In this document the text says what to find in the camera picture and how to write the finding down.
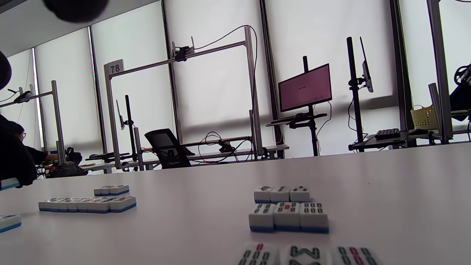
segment white table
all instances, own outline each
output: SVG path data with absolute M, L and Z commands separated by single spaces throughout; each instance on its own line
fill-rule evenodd
M 230 265 L 246 241 L 372 247 L 385 265 L 469 264 L 471 144 L 38 180 L 0 191 L 8 265 Z M 126 183 L 138 206 L 121 214 L 43 213 L 37 202 L 93 196 Z M 307 185 L 331 233 L 251 233 L 253 190 Z

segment black cable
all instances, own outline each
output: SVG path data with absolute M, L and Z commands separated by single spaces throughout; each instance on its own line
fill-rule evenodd
M 471 142 L 471 136 L 470 136 L 470 124 L 471 124 L 471 119 L 470 121 L 468 122 L 468 129 L 466 130 L 468 132 L 468 139 L 470 140 Z
M 252 152 L 253 152 L 253 143 L 250 142 L 252 144 L 252 146 L 250 147 L 250 153 L 249 155 L 247 156 L 247 158 L 245 159 L 244 162 L 247 162 L 247 160 L 249 159 L 249 157 L 251 158 L 251 161 L 253 161 L 253 158 L 252 158 Z
M 226 38 L 227 36 L 229 36 L 232 32 L 234 32 L 234 31 L 236 31 L 236 30 L 238 30 L 238 29 L 240 29 L 240 28 L 242 28 L 242 27 L 246 27 L 246 26 L 249 26 L 249 27 L 252 28 L 252 26 L 250 26 L 250 25 L 242 25 L 242 26 L 239 26 L 239 27 L 235 28 L 234 30 L 232 30 L 231 32 L 227 33 L 226 35 L 220 37 L 219 39 L 217 39 L 217 40 L 215 40 L 215 41 L 213 41 L 213 42 L 211 42 L 211 43 L 209 43 L 209 44 L 206 44 L 206 45 L 204 45 L 204 46 L 202 46 L 202 47 L 195 48 L 195 50 L 203 49 L 203 48 L 206 48 L 206 47 L 208 47 L 208 46 L 210 46 L 210 45 L 213 45 L 213 44 L 217 43 L 218 41 L 220 41 L 220 40 Z
M 206 143 L 206 141 L 208 140 L 208 137 L 210 137 L 210 136 L 214 136 L 214 137 L 219 138 L 219 139 L 222 140 L 222 137 L 219 135 L 219 133 L 210 131 L 210 132 L 209 132 L 208 134 L 206 134 L 206 136 L 201 140 L 200 144 L 203 143 L 203 141 Z M 200 144 L 198 145 L 198 155 L 201 157 Z
M 322 130 L 322 128 L 324 127 L 324 125 L 325 125 L 328 121 L 332 120 L 332 104 L 330 104 L 329 101 L 328 101 L 327 103 L 329 103 L 329 105 L 330 105 L 330 118 L 329 118 L 328 120 L 326 120 L 326 121 L 324 122 L 324 124 L 322 124 L 321 128 L 319 129 L 319 131 L 317 131 L 316 138 L 317 138 L 317 136 L 319 135 L 319 133 L 321 132 L 321 130 Z
M 248 141 L 248 140 L 243 140 L 234 150 L 232 150 L 227 156 L 225 156 L 224 158 L 218 160 L 218 161 L 206 161 L 203 159 L 203 161 L 198 161 L 198 160 L 194 160 L 195 162 L 199 162 L 199 163 L 209 163 L 209 164 L 217 164 L 219 162 L 222 162 L 223 160 L 227 159 L 228 157 L 230 157 L 231 155 L 233 155 L 235 153 L 235 151 L 237 151 L 237 149 L 245 142 L 245 141 Z
M 356 119 L 350 115 L 350 108 L 351 108 L 352 104 L 353 104 L 353 99 L 352 99 L 352 101 L 350 102 L 349 109 L 348 109 L 348 113 L 349 113 L 349 122 L 348 122 L 348 126 L 349 126 L 350 130 L 356 132 L 356 130 L 353 129 L 353 128 L 350 126 L 350 118 L 352 118 L 354 121 L 356 121 Z
M 7 100 L 9 100 L 10 98 L 14 97 L 16 95 L 16 91 L 13 93 L 13 95 L 11 95 L 11 97 L 7 98 L 7 99 L 4 99 L 4 100 L 0 100 L 0 102 L 5 102 Z

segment metal frame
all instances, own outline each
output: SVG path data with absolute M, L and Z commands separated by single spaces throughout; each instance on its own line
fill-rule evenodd
M 435 50 L 435 66 L 441 107 L 441 139 L 447 143 L 453 138 L 453 125 L 451 123 L 450 95 L 448 91 L 447 63 L 445 60 L 445 46 L 440 18 L 440 0 L 427 0 L 429 8 L 430 25 L 432 28 L 433 48 Z
M 158 166 L 160 165 L 160 161 L 159 160 L 148 160 L 148 161 L 144 161 L 143 158 L 142 158 L 142 154 L 144 150 L 147 150 L 147 151 L 150 151 L 151 149 L 142 149 L 141 150 L 141 142 L 140 142 L 140 137 L 139 137 L 139 129 L 137 127 L 134 127 L 134 138 L 135 138 L 135 141 L 136 141 L 136 146 L 138 148 L 138 161 L 137 162 L 131 162 L 131 163 L 128 163 L 125 167 L 135 167 L 136 165 L 139 166 L 139 170 L 140 171 L 143 171 L 144 169 L 145 170 L 153 170 L 155 166 Z M 270 149 L 270 147 L 267 147 L 267 156 L 268 156 L 268 160 L 274 160 L 274 159 L 277 159 L 277 157 L 275 156 L 275 152 L 279 152 L 280 150 L 287 150 L 289 149 L 289 147 L 287 145 L 276 145 L 276 149 Z M 214 158 L 220 158 L 220 157 L 224 157 L 226 156 L 227 153 L 213 153 L 213 154 L 201 154 L 200 156 L 194 156 L 194 157 L 188 157 L 188 159 L 190 161 L 192 160 L 200 160 L 200 159 L 214 159 Z M 252 153 L 252 150 L 237 150 L 234 152 L 233 156 L 250 156 L 250 155 L 253 155 Z
M 43 94 L 39 95 L 34 95 L 29 98 L 22 99 L 19 104 L 25 103 L 27 101 L 30 101 L 32 99 L 38 99 L 41 97 L 45 97 L 48 95 L 52 95 L 52 99 L 54 101 L 54 114 L 56 116 L 56 127 L 57 127 L 57 138 L 58 138 L 58 144 L 57 144 L 57 154 L 59 156 L 59 163 L 64 163 L 65 162 L 65 147 L 64 147 L 64 135 L 62 134 L 62 123 L 60 119 L 60 111 L 59 111 L 59 99 L 57 96 L 57 82 L 55 80 L 51 81 L 51 86 L 52 90 Z M 16 102 L 10 102 L 6 103 L 3 105 L 0 105 L 0 108 L 7 107 L 17 104 Z
M 257 97 L 257 86 L 255 82 L 255 72 L 254 72 L 254 60 L 253 60 L 253 49 L 252 49 L 252 36 L 251 36 L 251 31 L 249 27 L 244 27 L 245 31 L 245 41 L 239 41 L 236 43 L 224 45 L 221 47 L 213 48 L 213 49 L 208 49 L 204 50 L 201 52 L 189 54 L 186 56 L 187 59 L 197 57 L 200 55 L 205 55 L 209 53 L 213 53 L 216 51 L 221 51 L 221 50 L 226 50 L 238 46 L 246 46 L 247 50 L 247 62 L 248 62 L 248 68 L 249 68 L 249 78 L 250 78 L 250 87 L 251 87 L 251 98 L 252 98 L 252 108 L 253 108 L 253 122 L 252 122 L 252 128 L 254 130 L 254 137 L 252 139 L 253 145 L 254 145 L 254 153 L 257 154 L 258 156 L 261 156 L 263 153 L 263 147 L 262 147 L 262 139 L 261 139 L 261 128 L 260 128 L 260 114 L 259 114 L 259 106 L 258 106 L 258 97 Z M 141 66 L 141 67 L 136 67 L 130 70 L 118 72 L 115 74 L 110 74 L 109 69 L 107 65 L 104 65 L 105 69 L 105 82 L 106 82 L 106 95 L 108 99 L 108 110 L 109 110 L 109 116 L 110 116 L 110 126 L 111 126 L 111 136 L 113 140 L 113 152 L 114 152 L 114 166 L 116 168 L 120 167 L 120 157 L 119 157 L 119 145 L 118 145 L 118 139 L 117 139 L 117 130 L 116 130 L 116 118 L 114 115 L 114 104 L 113 104 L 113 91 L 112 91 L 112 86 L 111 86 L 111 79 L 113 77 L 117 77 L 120 75 L 126 75 L 130 73 L 134 73 L 140 70 L 145 70 L 149 69 L 152 67 L 156 66 L 162 66 L 162 65 L 167 65 L 176 62 L 175 58 L 170 58 L 165 61 L 149 64 L 146 66 Z

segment person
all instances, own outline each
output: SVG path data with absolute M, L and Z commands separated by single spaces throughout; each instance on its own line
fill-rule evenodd
M 9 121 L 9 129 L 12 135 L 16 136 L 21 142 L 23 142 L 24 138 L 26 137 L 26 133 L 24 132 L 24 128 L 16 122 Z M 48 154 L 45 152 L 38 151 L 32 147 L 25 146 L 28 152 L 30 153 L 31 157 L 33 158 L 35 165 L 40 165 L 44 162 L 52 162 L 54 160 L 58 160 L 59 156 L 57 154 Z
M 32 184 L 37 178 L 37 171 L 31 154 L 20 139 L 12 134 L 10 125 L 10 121 L 0 115 L 0 180 L 15 177 L 20 183 L 17 188 L 21 188 Z

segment office chair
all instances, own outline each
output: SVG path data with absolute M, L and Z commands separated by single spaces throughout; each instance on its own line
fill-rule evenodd
M 152 152 L 159 157 L 162 169 L 191 167 L 185 149 L 170 129 L 160 129 L 144 134 L 152 145 Z

